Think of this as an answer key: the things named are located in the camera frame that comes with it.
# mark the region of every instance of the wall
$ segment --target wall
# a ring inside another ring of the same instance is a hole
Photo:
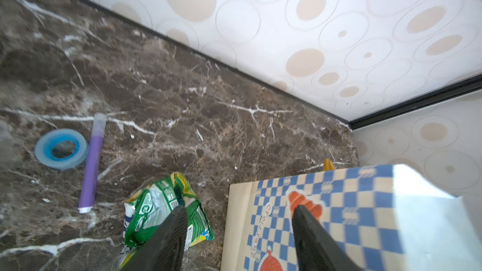
[[[463,196],[482,238],[482,90],[353,131],[361,164],[407,164]]]
[[[91,0],[347,120],[480,73],[481,0]]]

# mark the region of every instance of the black edge trim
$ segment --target black edge trim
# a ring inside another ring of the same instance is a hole
[[[333,114],[333,113],[330,113],[330,112],[328,112],[328,111],[325,111],[325,110],[323,110],[323,109],[321,109],[321,108],[319,108],[319,107],[317,107],[317,106],[315,106],[315,105],[313,105],[313,104],[310,104],[310,103],[304,101],[303,99],[300,99],[300,98],[295,97],[295,96],[292,95],[292,94],[289,94],[289,93],[286,93],[286,92],[284,92],[284,91],[281,91],[281,90],[279,90],[279,89],[277,89],[277,88],[275,88],[275,87],[273,87],[273,86],[271,86],[271,85],[269,85],[269,84],[267,84],[267,83],[265,83],[265,82],[263,82],[263,81],[261,81],[261,80],[259,80],[259,79],[256,79],[255,77],[252,77],[252,76],[250,76],[250,75],[248,75],[248,74],[245,74],[244,72],[240,71],[240,70],[237,69],[237,68],[231,67],[231,66],[226,65],[225,63],[222,63],[222,62],[220,62],[220,61],[218,61],[218,60],[216,60],[216,59],[214,59],[214,58],[212,58],[212,57],[206,56],[205,54],[203,54],[203,53],[200,52],[200,51],[197,51],[197,50],[195,50],[195,49],[192,49],[192,48],[188,47],[187,45],[184,45],[184,44],[182,44],[182,43],[177,42],[176,40],[170,39],[170,38],[168,38],[167,36],[165,36],[165,35],[163,35],[163,34],[160,34],[160,33],[156,32],[156,31],[154,31],[154,30],[152,30],[152,29],[150,29],[150,28],[147,28],[147,27],[145,27],[145,26],[143,26],[143,25],[141,25],[141,24],[139,24],[139,23],[137,23],[137,22],[134,22],[134,21],[130,20],[130,19],[127,19],[127,18],[125,18],[124,16],[118,15],[118,14],[112,12],[111,10],[106,9],[106,8],[98,5],[97,3],[94,3],[94,2],[92,2],[92,1],[90,1],[90,0],[78,0],[78,1],[80,1],[81,3],[84,3],[84,4],[88,5],[88,6],[90,6],[91,8],[94,8],[94,9],[97,9],[97,10],[101,10],[101,11],[103,11],[103,12],[105,12],[105,13],[107,13],[107,14],[109,14],[109,15],[111,15],[111,16],[119,19],[119,20],[121,20],[121,21],[127,22],[127,23],[129,23],[130,25],[132,25],[132,26],[134,26],[134,27],[136,27],[136,28],[138,28],[138,29],[140,29],[140,30],[148,33],[148,34],[152,34],[152,35],[154,35],[154,36],[156,36],[156,37],[159,37],[159,38],[162,38],[162,39],[164,39],[164,40],[166,40],[166,41],[169,41],[169,42],[171,42],[171,43],[174,43],[174,44],[176,44],[176,46],[179,46],[179,47],[181,47],[181,48],[183,48],[183,49],[186,49],[186,50],[188,50],[188,51],[190,51],[190,52],[192,52],[192,53],[194,53],[194,54],[196,54],[196,55],[202,56],[202,57],[204,57],[204,58],[206,58],[206,59],[208,59],[208,60],[210,60],[210,61],[213,61],[213,62],[217,63],[217,64],[220,65],[220,66],[226,67],[226,69],[228,69],[228,70],[230,70],[230,71],[232,71],[232,72],[234,72],[234,73],[236,73],[236,74],[238,74],[238,75],[241,75],[241,76],[243,76],[243,77],[245,77],[245,78],[247,78],[247,79],[249,79],[249,80],[251,80],[251,81],[254,81],[255,83],[258,83],[258,84],[262,85],[263,87],[269,88],[269,89],[273,90],[275,93],[283,94],[284,96],[286,96],[286,97],[289,98],[289,99],[293,99],[293,100],[295,100],[295,101],[297,101],[297,102],[299,102],[299,103],[301,103],[301,104],[303,104],[303,105],[306,105],[306,106],[308,106],[308,107],[310,107],[310,108],[312,108],[312,109],[314,109],[314,110],[316,110],[316,111],[319,111],[319,112],[321,112],[321,113],[323,113],[323,114],[326,114],[326,115],[328,115],[329,117],[336,118],[337,120],[341,121],[341,122],[344,123],[344,124],[348,124],[348,120],[346,120],[346,119],[344,119],[344,118],[341,118],[341,117],[339,117],[339,116],[337,116],[337,115],[335,115],[335,114]]]
[[[378,123],[386,119],[428,107],[480,89],[482,89],[482,75],[476,75],[467,80],[423,94],[414,99],[410,99],[395,106],[371,113],[367,116],[357,118],[349,122],[348,125],[352,130],[359,129],[373,123]]]

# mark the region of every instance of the red illustration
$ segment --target red illustration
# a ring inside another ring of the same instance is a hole
[[[313,201],[307,199],[305,195],[297,191],[292,191],[289,193],[288,199],[290,201],[291,215],[293,215],[294,209],[301,204],[304,205],[318,221],[322,217],[323,207],[313,203]]]
[[[268,247],[268,253],[262,259],[259,271],[284,271],[278,259],[271,253],[271,247]]]

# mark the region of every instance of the barcode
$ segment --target barcode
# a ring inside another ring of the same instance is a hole
[[[177,208],[179,206],[179,202],[176,199],[172,202],[169,202],[169,206],[171,207],[172,210],[174,210],[174,208]]]
[[[202,213],[201,206],[198,206],[197,212],[198,212],[199,216],[201,217],[202,225],[204,225],[204,231],[208,230],[208,223],[206,222],[206,219],[204,218],[204,214]]]
[[[186,251],[191,245],[192,233],[194,232],[194,226],[191,224],[188,227],[188,232],[186,233],[186,243],[184,244],[184,251]]]

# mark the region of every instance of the tape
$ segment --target tape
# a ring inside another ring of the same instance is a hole
[[[74,153],[58,158],[53,155],[53,149],[62,142],[73,142]],[[35,145],[35,157],[45,166],[65,170],[82,163],[89,153],[89,145],[81,133],[71,129],[53,130],[42,136]]]

